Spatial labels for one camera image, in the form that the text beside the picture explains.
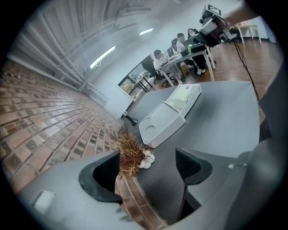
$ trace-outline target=white tray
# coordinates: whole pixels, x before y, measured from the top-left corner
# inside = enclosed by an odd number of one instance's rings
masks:
[[[156,148],[186,122],[184,116],[166,102],[161,102],[139,124],[143,143]]]

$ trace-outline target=desk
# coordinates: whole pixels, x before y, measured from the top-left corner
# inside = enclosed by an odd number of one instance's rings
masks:
[[[219,155],[227,158],[251,151],[259,141],[259,114],[251,82],[220,81],[200,83],[202,93],[186,115],[186,123],[170,138],[152,151],[155,162],[137,174],[146,196],[169,224],[176,222],[183,198],[184,183],[176,168],[175,148]],[[176,87],[146,93],[129,112],[138,124],[162,101],[168,99]],[[138,125],[130,127],[142,142]],[[204,202],[210,191],[197,196]]]
[[[242,35],[242,32],[241,32],[241,28],[248,28],[252,39],[254,39],[254,38],[253,38],[253,35],[252,35],[251,28],[256,28],[257,33],[258,33],[258,37],[259,37],[259,42],[261,43],[261,37],[259,35],[259,31],[258,31],[258,26],[257,25],[246,25],[246,26],[236,26],[236,27],[238,28],[238,30],[240,32],[242,43],[244,43],[244,39],[243,39],[243,35]]]
[[[174,84],[172,83],[172,81],[169,79],[169,77],[168,77],[167,74],[165,73],[165,70],[166,70],[168,67],[172,66],[172,65],[175,65],[175,64],[177,64],[177,63],[179,63],[179,62],[182,62],[183,60],[187,60],[187,59],[189,59],[189,58],[192,58],[192,57],[195,57],[195,56],[198,56],[198,55],[201,55],[201,54],[204,55],[205,61],[206,61],[206,63],[207,63],[208,70],[209,70],[209,73],[210,73],[210,76],[211,76],[211,81],[214,81],[214,75],[213,75],[212,67],[211,67],[211,64],[210,64],[210,62],[209,62],[209,58],[208,58],[208,56],[207,56],[207,54],[206,54],[206,50],[202,50],[202,51],[196,52],[196,53],[190,53],[189,55],[187,55],[187,56],[185,56],[185,57],[178,57],[178,58],[176,58],[176,59],[168,62],[166,65],[162,66],[161,69],[160,69],[160,71],[161,71],[161,73],[165,76],[165,78],[167,79],[167,81],[169,82],[169,84],[170,84],[171,86],[174,86]]]

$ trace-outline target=dried grass decoration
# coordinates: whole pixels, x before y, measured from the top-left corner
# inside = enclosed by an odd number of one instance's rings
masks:
[[[149,168],[155,161],[150,146],[138,144],[136,136],[128,129],[120,134],[110,135],[115,141],[116,149],[120,152],[120,170],[129,176],[137,176],[139,168]]]

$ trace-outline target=brick wall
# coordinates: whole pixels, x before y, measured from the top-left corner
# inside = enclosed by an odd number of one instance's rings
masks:
[[[51,165],[110,151],[120,124],[86,95],[8,60],[0,84],[0,160],[15,192]],[[118,180],[127,213],[146,229],[165,222],[134,178]]]

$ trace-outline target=black cable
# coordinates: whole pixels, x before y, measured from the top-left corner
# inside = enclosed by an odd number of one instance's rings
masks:
[[[235,42],[235,40],[233,40],[233,42],[234,42],[234,45],[235,45],[237,54],[238,54],[241,62],[243,63],[243,67],[244,67],[244,69],[247,71],[247,73],[248,73],[248,75],[249,75],[249,77],[250,77],[250,80],[251,80],[251,82],[252,82],[252,85],[253,85],[254,92],[255,92],[255,94],[256,94],[257,100],[259,101],[259,96],[258,96],[256,87],[255,87],[254,81],[253,81],[253,79],[252,79],[252,77],[251,77],[251,74],[250,74],[250,72],[249,72],[249,70],[248,70],[248,67],[247,67],[247,64],[246,64],[246,60],[245,60],[245,57],[244,57],[244,53],[243,53],[242,49],[238,46],[238,44]]]

